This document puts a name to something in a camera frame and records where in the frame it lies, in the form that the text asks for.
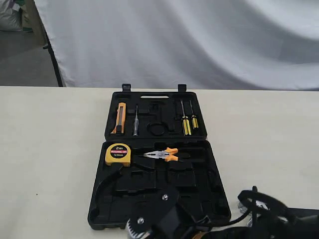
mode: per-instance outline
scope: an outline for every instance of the precision screwdriver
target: precision screwdriver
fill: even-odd
[[[191,135],[189,120],[188,120],[188,117],[185,115],[183,101],[180,100],[180,103],[181,103],[181,108],[183,110],[182,124],[183,124],[184,135]]]
[[[138,104],[136,104],[136,113],[135,113],[135,119],[134,119],[134,129],[133,129],[133,136],[139,135],[139,118],[138,118]]]
[[[190,108],[191,108],[191,113],[192,113],[191,122],[193,125],[193,129],[195,129],[195,128],[198,128],[198,121],[197,121],[196,115],[194,114],[193,105],[191,104],[191,100],[189,102],[190,102]]]

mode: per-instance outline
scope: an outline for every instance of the orange-handled pliers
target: orange-handled pliers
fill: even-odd
[[[165,159],[165,162],[169,161],[178,161],[178,157],[174,156],[173,154],[178,153],[177,148],[167,148],[166,150],[162,151],[153,151],[143,154],[144,157],[148,158],[162,158]]]

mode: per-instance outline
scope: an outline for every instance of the white table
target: white table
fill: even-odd
[[[124,239],[87,223],[112,92],[0,87],[0,238]],[[319,208],[319,93],[195,90],[226,195]]]

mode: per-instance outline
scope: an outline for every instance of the yellow screwdriver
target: yellow screwdriver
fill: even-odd
[[[184,135],[191,135],[189,120],[188,120],[188,117],[185,115],[183,101],[180,100],[180,103],[181,103],[181,108],[183,110],[182,124],[183,124]]]
[[[191,104],[191,101],[189,101],[189,102],[190,102],[190,108],[191,108],[191,113],[192,113],[191,122],[193,124],[193,129],[195,129],[195,128],[198,128],[198,121],[197,121],[196,115],[194,114],[193,105]]]

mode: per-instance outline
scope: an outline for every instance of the tape measure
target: tape measure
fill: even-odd
[[[129,167],[131,163],[131,149],[126,144],[114,143],[109,146],[105,154],[106,165],[121,163],[124,167]]]

